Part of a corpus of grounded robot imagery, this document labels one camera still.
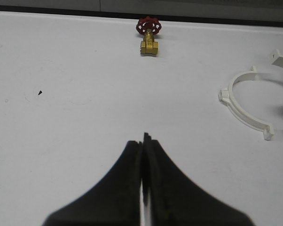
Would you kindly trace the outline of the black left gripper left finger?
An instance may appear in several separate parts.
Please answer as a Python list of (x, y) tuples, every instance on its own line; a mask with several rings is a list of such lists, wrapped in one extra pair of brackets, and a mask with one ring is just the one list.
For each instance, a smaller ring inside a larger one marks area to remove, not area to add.
[(127, 142), (109, 172), (84, 195), (50, 214), (44, 225), (140, 225), (141, 162), (141, 143)]

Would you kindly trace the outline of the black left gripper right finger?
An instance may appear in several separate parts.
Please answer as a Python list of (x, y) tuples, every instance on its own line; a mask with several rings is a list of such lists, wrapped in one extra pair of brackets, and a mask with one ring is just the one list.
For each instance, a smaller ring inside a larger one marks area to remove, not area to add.
[(191, 181), (157, 140), (144, 134), (144, 204), (152, 226), (252, 226), (243, 212), (216, 199)]

